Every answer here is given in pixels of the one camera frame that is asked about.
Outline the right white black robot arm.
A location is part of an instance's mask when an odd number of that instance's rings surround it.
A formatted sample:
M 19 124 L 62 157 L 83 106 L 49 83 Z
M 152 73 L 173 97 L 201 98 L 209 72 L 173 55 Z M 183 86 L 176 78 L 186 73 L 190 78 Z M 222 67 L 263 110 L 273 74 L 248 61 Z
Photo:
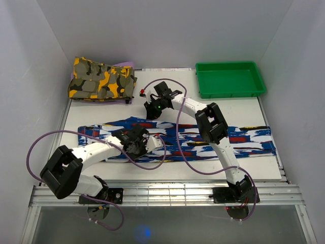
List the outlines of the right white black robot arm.
M 147 113 L 146 118 L 150 120 L 157 119 L 166 108 L 178 111 L 176 141 L 179 152 L 187 165 L 189 163 L 181 149 L 179 140 L 179 119 L 182 112 L 194 118 L 197 122 L 200 136 L 213 148 L 222 165 L 222 169 L 211 173 L 200 172 L 192 166 L 190 169 L 202 175 L 214 175 L 224 172 L 229 186 L 229 195 L 232 200 L 241 202 L 248 199 L 249 195 L 253 193 L 253 203 L 257 203 L 257 188 L 252 177 L 237 161 L 230 145 L 228 125 L 218 105 L 216 103 L 207 105 L 195 101 L 187 96 L 187 90 L 184 92 L 179 90 L 172 91 L 167 86 L 166 81 L 172 81 L 172 79 L 161 78 L 150 82 L 150 84 L 159 82 L 154 87 L 156 95 L 146 92 L 145 88 L 141 89 L 140 96 L 146 98 L 144 104 Z

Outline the blue white red patterned trousers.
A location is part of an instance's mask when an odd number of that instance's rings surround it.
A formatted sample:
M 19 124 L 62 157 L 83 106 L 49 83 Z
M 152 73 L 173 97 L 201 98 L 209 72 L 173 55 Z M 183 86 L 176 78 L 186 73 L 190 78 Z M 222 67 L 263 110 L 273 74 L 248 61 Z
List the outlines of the blue white red patterned trousers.
M 183 160 L 176 141 L 176 124 L 166 121 L 151 121 L 138 117 L 129 117 L 124 120 L 111 121 L 90 126 L 80 126 L 77 131 L 78 145 L 86 146 L 93 142 L 90 136 L 104 139 L 113 131 L 120 129 L 132 129 L 140 124 L 150 134 L 159 134 L 166 144 L 166 148 L 142 156 L 138 163 L 152 163 L 160 161 L 163 156 L 167 162 L 181 162 Z M 234 127 L 228 128 L 231 148 L 236 158 L 248 158 L 259 156 L 276 155 L 276 147 L 268 126 L 258 127 Z M 188 161 L 216 160 L 217 155 L 213 148 L 205 142 L 198 130 L 197 125 L 179 124 L 179 140 L 181 149 Z

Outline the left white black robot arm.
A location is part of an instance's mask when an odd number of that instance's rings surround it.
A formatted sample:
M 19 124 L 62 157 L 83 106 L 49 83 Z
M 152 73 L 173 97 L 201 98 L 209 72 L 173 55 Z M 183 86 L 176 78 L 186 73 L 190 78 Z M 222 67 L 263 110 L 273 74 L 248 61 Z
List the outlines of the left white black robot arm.
M 96 203 L 108 198 L 109 187 L 100 177 L 86 176 L 83 170 L 109 158 L 126 154 L 135 160 L 147 153 L 149 132 L 141 125 L 130 130 L 120 129 L 108 135 L 104 142 L 94 142 L 83 147 L 58 147 L 41 170 L 40 178 L 54 193 L 63 199 L 72 193 L 87 195 Z

